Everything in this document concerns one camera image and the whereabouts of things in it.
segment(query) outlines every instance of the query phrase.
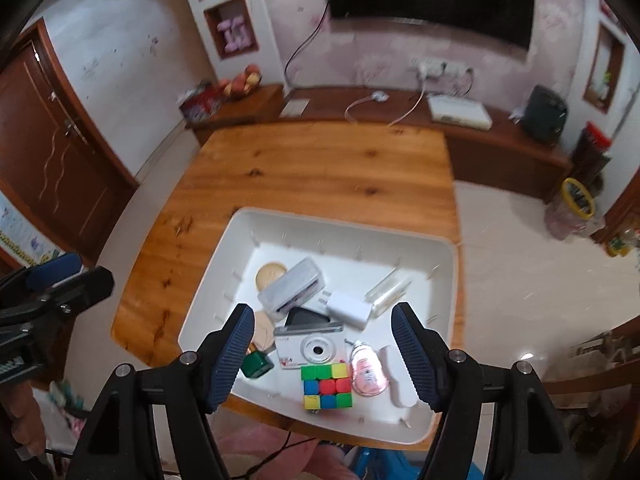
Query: white cable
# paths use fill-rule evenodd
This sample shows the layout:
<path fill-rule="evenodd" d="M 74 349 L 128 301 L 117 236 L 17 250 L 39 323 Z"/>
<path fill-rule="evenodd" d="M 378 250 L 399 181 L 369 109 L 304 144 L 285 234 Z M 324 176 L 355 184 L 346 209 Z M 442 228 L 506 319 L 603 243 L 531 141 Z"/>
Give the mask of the white cable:
<path fill-rule="evenodd" d="M 418 100 L 415 102 L 414 107 L 413 107 L 413 108 L 411 108 L 411 110 L 409 110 L 407 113 L 405 113 L 402 117 L 398 117 L 395 121 L 391 121 L 391 122 L 387 125 L 387 127 L 389 127 L 389 126 L 393 126 L 394 124 L 399 123 L 400 121 L 402 121 L 405 117 L 407 117 L 411 112 L 413 112 L 413 111 L 417 108 L 418 104 L 420 104 L 420 101 L 422 101 L 422 98 L 424 97 L 424 91 L 425 91 L 425 89 L 426 89 L 426 88 L 425 88 L 425 86 L 426 86 L 426 85 L 425 85 L 425 82 L 423 81 L 423 82 L 422 82 L 422 91 L 420 92 L 420 97 L 418 97 Z"/>
<path fill-rule="evenodd" d="M 344 118 L 347 119 L 350 123 L 352 124 L 357 124 L 358 121 L 356 121 L 356 119 L 354 119 L 353 117 L 351 117 L 351 115 L 349 114 L 349 110 L 354 107 L 355 105 L 359 105 L 362 103 L 366 103 L 367 101 L 373 101 L 373 96 L 367 96 L 367 97 L 363 97 L 362 99 L 358 99 L 357 101 L 354 101 L 353 103 L 351 103 L 349 106 L 347 106 L 347 109 L 344 111 Z"/>

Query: pink wallpaper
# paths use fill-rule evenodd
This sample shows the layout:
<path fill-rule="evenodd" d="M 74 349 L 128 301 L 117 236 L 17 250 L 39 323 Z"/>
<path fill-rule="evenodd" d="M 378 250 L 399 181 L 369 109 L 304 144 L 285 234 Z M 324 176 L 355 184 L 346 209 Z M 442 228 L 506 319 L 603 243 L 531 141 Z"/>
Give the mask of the pink wallpaper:
<path fill-rule="evenodd" d="M 326 0 L 266 0 L 283 62 L 314 30 Z M 364 85 L 417 88 L 413 56 L 460 61 L 473 67 L 470 98 L 511 110 L 543 84 L 566 96 L 582 37 L 584 0 L 536 0 L 528 52 L 503 41 L 446 25 L 387 20 L 325 20 L 322 31 L 289 67 L 297 86 Z M 463 78 L 458 83 L 467 88 Z M 433 89 L 451 88 L 445 82 Z"/>

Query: white storage box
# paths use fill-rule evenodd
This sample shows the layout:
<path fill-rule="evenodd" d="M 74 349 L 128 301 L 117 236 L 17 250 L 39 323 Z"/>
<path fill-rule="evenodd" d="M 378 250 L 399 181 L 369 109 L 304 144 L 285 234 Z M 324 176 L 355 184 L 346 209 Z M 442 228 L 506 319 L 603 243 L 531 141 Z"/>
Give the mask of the white storage box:
<path fill-rule="evenodd" d="M 290 269 L 307 256 L 322 270 L 326 290 L 358 298 L 400 267 L 412 280 L 401 301 L 411 304 L 422 323 L 450 343 L 458 261 L 448 240 L 243 208 L 230 220 L 211 257 L 178 337 L 180 348 L 197 349 L 209 332 L 222 327 L 238 303 L 262 309 L 255 286 L 261 266 L 280 262 Z M 308 300 L 305 308 L 324 313 L 318 298 L 319 294 Z M 375 349 L 395 345 L 390 317 L 391 309 L 370 319 L 363 332 L 345 326 L 345 338 L 362 340 Z M 345 410 L 308 412 L 302 403 L 300 372 L 282 370 L 275 351 L 269 357 L 273 370 L 259 379 L 238 372 L 232 393 L 290 418 L 363 438 L 408 445 L 430 432 L 433 412 L 428 405 L 418 401 L 412 408 L 397 408 L 389 389 L 369 398 L 354 393 L 353 407 Z"/>

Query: white charger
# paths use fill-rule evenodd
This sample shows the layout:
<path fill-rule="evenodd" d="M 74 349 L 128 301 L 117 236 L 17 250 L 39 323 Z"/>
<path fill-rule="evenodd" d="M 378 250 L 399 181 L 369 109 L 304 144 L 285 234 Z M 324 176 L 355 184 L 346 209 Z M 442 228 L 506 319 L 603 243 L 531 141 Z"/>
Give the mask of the white charger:
<path fill-rule="evenodd" d="M 325 298 L 319 298 L 320 303 L 326 305 L 329 316 L 333 316 L 341 321 L 364 330 L 369 321 L 371 309 L 373 306 L 363 300 L 349 296 L 338 290 L 327 292 L 324 290 L 322 295 Z"/>
<path fill-rule="evenodd" d="M 367 101 L 385 103 L 388 100 L 389 100 L 389 94 L 387 94 L 385 91 L 382 91 L 382 90 L 376 90 L 375 92 L 373 92 L 373 94 L 363 97 L 362 99 L 358 99 L 357 101 L 354 101 L 349 106 L 347 106 L 347 109 L 344 111 L 344 118 L 348 120 L 350 123 L 356 124 L 358 121 L 356 121 L 356 119 L 351 117 L 351 114 L 349 113 L 349 110 L 351 110 L 355 105 L 366 103 Z"/>

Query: human hand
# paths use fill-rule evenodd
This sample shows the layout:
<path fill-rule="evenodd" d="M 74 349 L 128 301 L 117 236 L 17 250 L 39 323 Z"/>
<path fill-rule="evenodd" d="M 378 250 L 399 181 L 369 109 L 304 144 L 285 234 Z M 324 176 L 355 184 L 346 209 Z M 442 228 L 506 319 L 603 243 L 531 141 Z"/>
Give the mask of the human hand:
<path fill-rule="evenodd" d="M 0 386 L 0 403 L 13 419 L 11 433 L 15 441 L 26 446 L 32 456 L 43 454 L 47 437 L 31 385 L 25 382 Z"/>

